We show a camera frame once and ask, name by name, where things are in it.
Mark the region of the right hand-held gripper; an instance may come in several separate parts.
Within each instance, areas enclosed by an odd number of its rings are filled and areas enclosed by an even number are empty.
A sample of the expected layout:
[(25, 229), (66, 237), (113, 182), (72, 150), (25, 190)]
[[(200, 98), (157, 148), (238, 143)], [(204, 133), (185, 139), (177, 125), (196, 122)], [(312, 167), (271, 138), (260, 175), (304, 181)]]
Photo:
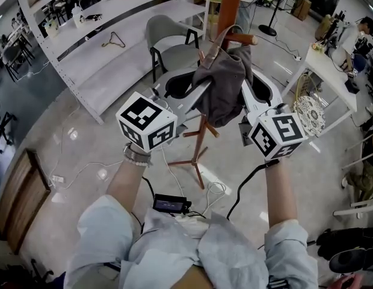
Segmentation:
[(298, 114), (283, 102), (277, 86), (260, 71), (241, 87), (245, 115), (239, 124), (244, 146), (255, 145), (266, 161), (287, 157), (306, 140)]

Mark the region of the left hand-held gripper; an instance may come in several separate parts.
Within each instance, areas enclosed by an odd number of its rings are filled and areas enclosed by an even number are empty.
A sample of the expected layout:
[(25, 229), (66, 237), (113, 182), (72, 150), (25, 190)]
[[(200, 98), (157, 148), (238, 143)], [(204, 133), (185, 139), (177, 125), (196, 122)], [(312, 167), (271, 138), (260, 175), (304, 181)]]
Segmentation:
[(211, 85), (192, 88), (196, 68), (169, 71), (143, 93), (134, 92), (116, 113), (122, 134), (144, 151), (172, 141), (188, 113)]

